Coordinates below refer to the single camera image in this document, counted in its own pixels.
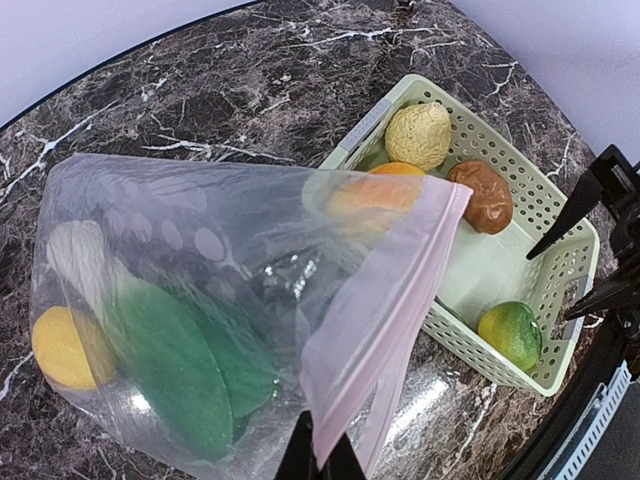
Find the dark marble surface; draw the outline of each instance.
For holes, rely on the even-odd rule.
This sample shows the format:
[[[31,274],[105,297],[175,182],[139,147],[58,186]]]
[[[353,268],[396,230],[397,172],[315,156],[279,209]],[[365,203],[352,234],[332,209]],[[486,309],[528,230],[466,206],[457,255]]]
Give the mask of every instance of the dark marble surface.
[[[0,132],[0,478],[187,478],[119,446],[51,390],[30,354],[31,255],[53,165],[85,151],[315,167],[410,72],[565,191],[592,159],[522,68],[442,0],[254,5],[128,54]],[[593,222],[607,238],[603,218]],[[612,266],[605,247],[600,274]],[[490,479],[553,401],[491,385],[421,334],[376,478]]]

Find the plastic basket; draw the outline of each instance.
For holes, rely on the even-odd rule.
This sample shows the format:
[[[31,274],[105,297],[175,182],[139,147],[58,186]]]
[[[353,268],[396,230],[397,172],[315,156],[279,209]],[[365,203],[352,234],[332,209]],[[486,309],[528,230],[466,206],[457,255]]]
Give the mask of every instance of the plastic basket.
[[[453,140],[442,168],[429,173],[445,176],[457,162],[470,158],[483,160],[497,171],[511,189],[514,217],[509,228],[513,226],[519,236],[513,242],[513,249],[522,249],[517,254],[524,258],[526,251],[557,218],[566,197],[501,135],[421,76],[404,77],[349,132],[320,169],[366,171],[388,162],[384,132],[394,113],[407,105],[430,101],[441,103],[449,111]],[[556,321],[568,294],[577,299],[590,290],[599,248],[595,228],[582,220],[532,263],[526,275],[513,278],[520,297],[513,300],[525,301],[536,311],[544,338],[542,357],[537,366],[527,372],[513,365],[475,333],[478,318],[456,315],[441,303],[433,305],[423,330],[498,385],[534,390],[545,396],[554,395],[566,374],[583,319],[564,325],[556,325]],[[469,265],[469,280],[474,272],[482,270],[482,262],[486,261],[478,259]]]

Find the basket handle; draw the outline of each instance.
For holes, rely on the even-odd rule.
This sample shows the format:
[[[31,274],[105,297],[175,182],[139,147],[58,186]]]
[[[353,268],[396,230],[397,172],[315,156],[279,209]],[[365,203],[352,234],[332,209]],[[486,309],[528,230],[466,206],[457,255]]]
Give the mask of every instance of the basket handle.
[[[578,278],[578,293],[576,295],[576,300],[580,300],[584,297],[589,290],[593,287],[593,278],[591,275],[584,275]],[[584,316],[576,318],[575,320],[571,320],[567,327],[564,329],[564,334],[562,335],[563,340],[573,340],[575,343],[578,343],[578,338],[580,337],[580,332],[582,331],[582,324],[584,323]]]
[[[376,103],[371,110],[369,110],[369,113],[367,113],[362,120],[360,120],[356,126],[351,129],[347,136],[340,141],[338,146],[346,150],[348,154],[351,155],[362,141],[373,131],[373,129],[378,126],[382,117],[384,117],[392,107],[392,102],[386,98],[380,99],[380,101]]]

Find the transparent plastic bag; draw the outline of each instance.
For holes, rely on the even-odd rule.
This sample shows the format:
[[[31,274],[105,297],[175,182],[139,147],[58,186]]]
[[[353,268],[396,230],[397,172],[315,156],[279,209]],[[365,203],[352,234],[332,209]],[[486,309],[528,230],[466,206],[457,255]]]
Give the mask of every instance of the transparent plastic bag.
[[[120,442],[202,478],[273,478],[305,409],[322,465],[367,403],[370,474],[470,195],[433,177],[74,155],[39,218],[36,359]],[[89,385],[45,355],[41,319],[63,310]]]

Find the white wall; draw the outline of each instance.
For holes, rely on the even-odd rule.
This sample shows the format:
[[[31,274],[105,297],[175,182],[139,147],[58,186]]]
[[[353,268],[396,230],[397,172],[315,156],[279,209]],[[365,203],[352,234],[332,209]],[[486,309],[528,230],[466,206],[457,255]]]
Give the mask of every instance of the white wall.
[[[452,1],[520,61],[595,152],[616,143],[640,160],[640,2]],[[0,0],[0,127],[113,55],[243,3]]]
[[[640,160],[640,2],[452,0],[556,102],[594,152]]]
[[[81,73],[247,0],[0,0],[0,128]]]

